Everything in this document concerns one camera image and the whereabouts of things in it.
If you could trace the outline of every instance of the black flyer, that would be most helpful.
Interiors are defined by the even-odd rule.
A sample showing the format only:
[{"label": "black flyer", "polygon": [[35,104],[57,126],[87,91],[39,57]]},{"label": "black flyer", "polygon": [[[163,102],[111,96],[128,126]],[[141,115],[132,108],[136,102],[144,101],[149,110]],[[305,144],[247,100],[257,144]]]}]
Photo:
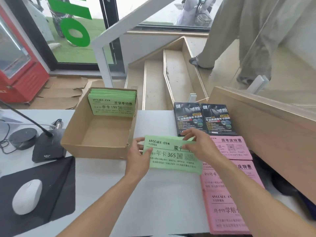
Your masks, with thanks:
[{"label": "black flyer", "polygon": [[209,135],[238,135],[233,130],[226,105],[201,104],[201,108]]},{"label": "black flyer", "polygon": [[181,136],[182,131],[189,128],[196,128],[207,133],[199,103],[175,102],[174,115],[178,136]]}]

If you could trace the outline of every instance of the white handrail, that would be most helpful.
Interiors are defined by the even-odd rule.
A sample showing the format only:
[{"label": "white handrail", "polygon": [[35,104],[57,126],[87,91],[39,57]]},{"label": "white handrail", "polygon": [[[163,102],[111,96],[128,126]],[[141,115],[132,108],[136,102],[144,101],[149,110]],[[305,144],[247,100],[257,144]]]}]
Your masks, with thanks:
[{"label": "white handrail", "polygon": [[155,14],[174,0],[148,0],[130,14],[119,20],[113,26],[105,30],[100,36],[91,42],[104,85],[113,87],[109,65],[106,61],[103,47],[125,34],[127,31],[137,26],[148,17]]}]

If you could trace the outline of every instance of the white computer mouse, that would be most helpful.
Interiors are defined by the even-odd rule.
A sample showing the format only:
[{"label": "white computer mouse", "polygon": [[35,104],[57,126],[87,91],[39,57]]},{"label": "white computer mouse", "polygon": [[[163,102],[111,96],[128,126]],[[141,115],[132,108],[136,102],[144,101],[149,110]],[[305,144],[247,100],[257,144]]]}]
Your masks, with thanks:
[{"label": "white computer mouse", "polygon": [[42,192],[42,182],[33,179],[17,191],[12,200],[12,207],[16,214],[25,215],[35,209]]}]

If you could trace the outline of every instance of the person's right arm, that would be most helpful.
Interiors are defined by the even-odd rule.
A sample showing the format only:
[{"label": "person's right arm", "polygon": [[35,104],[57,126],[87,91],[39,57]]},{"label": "person's right arm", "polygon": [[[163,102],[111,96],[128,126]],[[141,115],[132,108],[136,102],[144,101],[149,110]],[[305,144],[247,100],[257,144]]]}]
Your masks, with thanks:
[{"label": "person's right arm", "polygon": [[193,128],[185,130],[182,135],[185,135],[184,140],[195,137],[196,142],[183,148],[215,169],[254,237],[316,236],[316,228],[239,170],[220,153],[209,135]]}]

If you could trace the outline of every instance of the sneaker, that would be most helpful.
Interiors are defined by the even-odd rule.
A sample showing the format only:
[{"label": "sneaker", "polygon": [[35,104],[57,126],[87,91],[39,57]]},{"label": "sneaker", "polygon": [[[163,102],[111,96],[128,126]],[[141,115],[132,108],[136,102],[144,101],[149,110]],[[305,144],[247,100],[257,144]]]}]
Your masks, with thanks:
[{"label": "sneaker", "polygon": [[251,79],[250,77],[246,77],[246,76],[241,76],[239,75],[237,77],[237,82],[250,86],[253,83],[253,79]]},{"label": "sneaker", "polygon": [[201,67],[198,65],[198,57],[192,57],[189,59],[189,62],[191,65],[195,66],[195,67],[199,67],[199,68],[203,68],[203,69],[207,69],[207,70],[213,70],[214,67]]}]

